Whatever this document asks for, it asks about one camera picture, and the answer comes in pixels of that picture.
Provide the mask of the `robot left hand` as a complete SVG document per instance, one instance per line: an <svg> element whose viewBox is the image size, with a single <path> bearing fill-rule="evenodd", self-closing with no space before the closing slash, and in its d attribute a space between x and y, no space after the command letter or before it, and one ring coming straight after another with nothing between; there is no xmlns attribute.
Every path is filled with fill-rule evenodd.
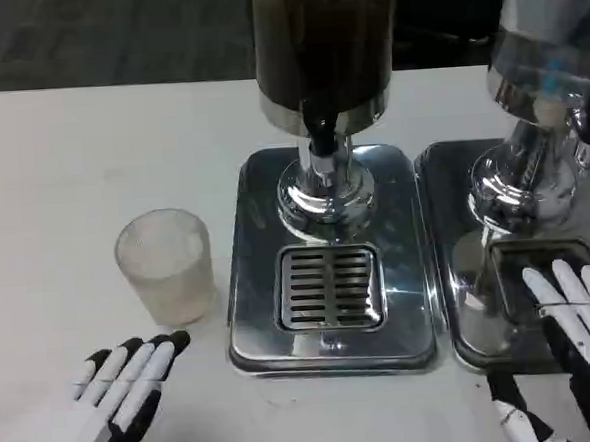
<svg viewBox="0 0 590 442"><path fill-rule="evenodd" d="M162 385L190 341L177 330L95 351L70 390L26 402L0 442L141 442Z"/></svg>

